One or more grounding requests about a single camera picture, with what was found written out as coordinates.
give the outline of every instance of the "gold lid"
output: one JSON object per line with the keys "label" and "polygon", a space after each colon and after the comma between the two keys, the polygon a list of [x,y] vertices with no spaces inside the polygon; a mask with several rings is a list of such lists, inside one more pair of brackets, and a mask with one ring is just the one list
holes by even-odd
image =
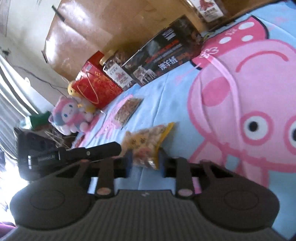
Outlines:
{"label": "gold lid", "polygon": [[109,50],[108,53],[106,53],[106,54],[104,55],[104,57],[101,58],[101,60],[100,60],[100,65],[103,66],[103,65],[107,62],[107,60],[108,60],[112,55],[114,55],[114,54],[116,53],[116,51],[117,51],[117,50],[113,50],[113,49]]}

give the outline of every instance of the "brown leather surface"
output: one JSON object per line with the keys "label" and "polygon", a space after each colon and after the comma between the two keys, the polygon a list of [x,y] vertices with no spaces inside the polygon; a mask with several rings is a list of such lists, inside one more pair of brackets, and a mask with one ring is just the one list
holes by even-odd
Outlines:
{"label": "brown leather surface", "polygon": [[[234,18],[274,0],[224,0]],[[124,49],[134,54],[183,14],[202,32],[205,26],[182,0],[62,0],[47,35],[44,53],[51,67],[74,80],[98,50]]]}

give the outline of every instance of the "jar label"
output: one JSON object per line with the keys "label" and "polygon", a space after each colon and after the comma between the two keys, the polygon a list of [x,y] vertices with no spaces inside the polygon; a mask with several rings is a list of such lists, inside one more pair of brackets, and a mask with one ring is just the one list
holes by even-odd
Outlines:
{"label": "jar label", "polygon": [[128,85],[133,79],[125,72],[117,63],[114,63],[110,69],[106,71],[107,75],[114,80],[121,88]]}
{"label": "jar label", "polygon": [[190,2],[208,23],[224,16],[214,0],[190,0]]}

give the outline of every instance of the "yellow plush duck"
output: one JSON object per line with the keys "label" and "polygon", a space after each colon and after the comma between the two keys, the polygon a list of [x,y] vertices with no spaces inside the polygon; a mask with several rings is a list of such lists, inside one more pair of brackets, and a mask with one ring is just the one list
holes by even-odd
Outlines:
{"label": "yellow plush duck", "polygon": [[78,97],[81,99],[81,103],[78,104],[78,107],[83,107],[85,112],[94,113],[96,111],[96,107],[85,99],[81,94],[79,94],[76,90],[72,88],[74,81],[71,81],[68,85],[68,93],[73,97]]}

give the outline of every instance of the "ribbed black surface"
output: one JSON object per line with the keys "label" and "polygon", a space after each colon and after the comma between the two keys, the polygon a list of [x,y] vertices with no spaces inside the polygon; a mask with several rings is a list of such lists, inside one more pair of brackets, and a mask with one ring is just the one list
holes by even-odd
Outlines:
{"label": "ribbed black surface", "polygon": [[191,201],[171,191],[120,191],[99,200],[77,223],[54,231],[19,227],[7,241],[283,241],[272,229],[235,233],[206,220]]}

